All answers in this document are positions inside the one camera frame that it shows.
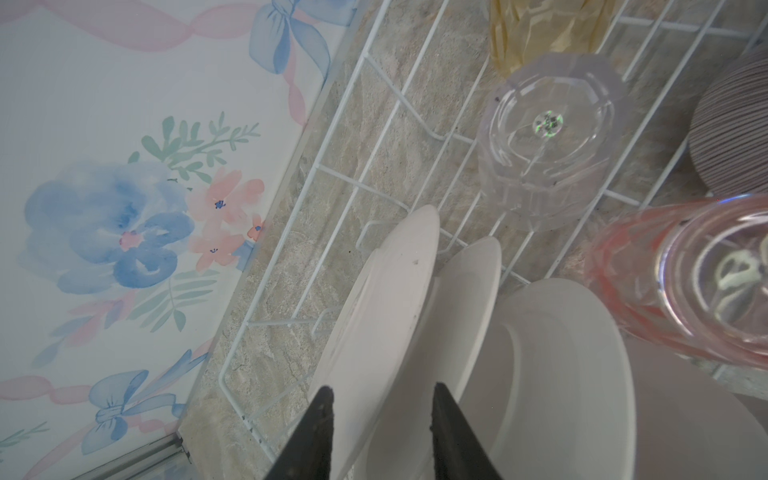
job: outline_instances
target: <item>floral wallpaper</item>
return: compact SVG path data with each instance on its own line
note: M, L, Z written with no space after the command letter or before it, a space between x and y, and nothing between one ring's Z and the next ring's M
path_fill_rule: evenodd
M0 478L176 430L358 8L0 6Z

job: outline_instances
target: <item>pink flower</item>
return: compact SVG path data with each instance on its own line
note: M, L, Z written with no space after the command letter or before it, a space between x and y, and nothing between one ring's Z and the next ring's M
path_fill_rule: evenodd
M264 225L261 223L261 216L253 215L253 228L248 230L248 237L254 242L259 241L259 235L261 235L263 227Z
M238 186L243 172L232 170L225 173L220 168L210 187L205 192L193 191L187 196L190 215L197 221L210 221L216 227L224 221L230 225L243 223L247 219L244 205L253 205L264 193L264 182L248 180Z
M230 235L219 226L206 223L201 237L197 235L190 237L190 251L203 254L195 268L198 272L202 272L208 270L214 262L221 266L237 262L238 257L232 253L240 248L243 242L245 239L242 235Z

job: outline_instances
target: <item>watercolor flower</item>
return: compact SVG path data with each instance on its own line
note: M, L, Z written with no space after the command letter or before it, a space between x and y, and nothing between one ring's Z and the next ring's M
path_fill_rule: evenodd
M247 215L243 206L259 201L264 193L264 182L249 180L239 185L242 178L240 170L226 173L224 167L220 168L207 190L193 191L187 195L192 218L213 223L216 227L222 221L230 225L245 222Z
M186 189L162 164L76 164L40 185L25 205L32 228L22 266L65 293L167 279L194 229Z
M264 225L261 223L261 215L253 215L253 228L248 230L248 238L253 240L254 242L259 241L259 235L261 235L261 231L264 228Z
M243 242L245 239L242 235L230 235L219 226L206 223L202 236L190 237L190 252L202 253L195 268L198 272L203 272L214 262L221 266L237 262L240 258L233 253Z

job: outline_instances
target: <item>green leaves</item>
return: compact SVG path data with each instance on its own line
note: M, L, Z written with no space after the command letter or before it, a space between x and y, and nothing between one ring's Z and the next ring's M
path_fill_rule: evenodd
M200 278L202 276L218 275L216 270L208 269L202 273L198 273L196 270L190 270L188 272L177 273L174 275L176 280L189 280L190 278Z
M181 310L174 310L174 322L176 322L176 328L181 331L184 325L187 325L187 316Z
M194 172L194 174L200 177L200 179L207 184L210 184L210 182L214 181L214 179L211 178L209 174L204 174L203 172L198 171Z
M203 296L206 293L211 293L213 290L198 290L197 292L186 292L182 293L181 295L176 295L176 300L186 300L188 298L194 298L196 296Z
M170 134L174 132L174 118L173 117L167 117L165 120L163 120L163 138L165 139L165 142L167 142L170 139Z
M160 305L160 303L163 301L163 299L168 295L167 290L163 290L159 294L153 296L146 302L142 303L141 305L135 307L131 314L128 316L129 320L136 320L138 317L144 315L145 313L149 313L152 309L154 309L156 306Z
M176 171L181 180L188 181L191 179L190 174L195 174L197 178L206 184L211 184L213 182L211 175L207 172L200 171L200 169L205 166L215 168L216 164L227 164L227 161L220 156L222 150L214 147L226 142L229 144L231 151L236 151L237 144L247 144L250 141L250 137L260 136L256 133L256 127L258 126L258 123L250 127L248 127L248 125L235 128L226 126L224 125L224 112L221 112L218 122L213 120L208 122L208 130L214 138L206 143L205 140L197 137L200 133L199 121L192 124L192 127L190 128L189 123L187 123L186 120L182 120L178 124L177 135L174 137L176 121L173 117L166 117L162 121L162 147L150 135L145 135L141 138L141 145L152 157L157 158L161 162L168 161L168 168ZM220 137L227 133L229 134L229 137L220 139ZM197 155L205 155L204 163L202 160L194 160ZM139 159L139 152L134 152L128 158L128 163L137 162ZM178 181L177 178L171 178L169 180Z
M154 141L154 138L150 137L149 135L144 135L141 138L141 144L149 152L150 155L159 158L160 161L165 160L165 157L163 157L163 151L160 149L160 146L157 145L157 142Z
M170 303L170 298L168 300L165 300L158 308L154 309L154 312L147 315L147 318L144 319L144 321L141 323L140 328L144 328L145 326L151 325L157 318L165 311L165 309L168 307L168 303Z
M176 285L174 287L174 291L184 291L184 290L192 290L193 288L199 288L201 286L209 286L216 283L216 280L196 280L194 282L187 282L182 283L181 285Z
M173 310L168 310L160 319L157 321L157 323L154 324L152 327L152 330L150 330L150 333L157 332L160 327L165 325L165 322L170 318L170 315L173 313Z
M141 328L152 325L150 332L157 332L168 319L173 317L176 328L181 331L187 325L187 315L181 309L207 302L205 296L214 290L204 287L213 286L217 282L215 276L218 274L216 270L206 270L203 273L195 270L180 272L173 275L167 282L142 289L137 292L136 298L142 296L146 300L138 300L141 303L128 315L128 319L134 320L144 316ZM144 292L144 290L152 291L158 287L161 287L160 292L152 292L149 295Z

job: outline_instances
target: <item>clear plastic cup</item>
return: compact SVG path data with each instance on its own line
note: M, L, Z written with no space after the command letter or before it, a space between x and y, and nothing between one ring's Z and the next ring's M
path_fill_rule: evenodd
M478 130L483 193L519 230L579 218L611 169L630 109L606 58L542 55L488 99Z
M594 239L584 275L629 333L768 368L768 194L624 217Z

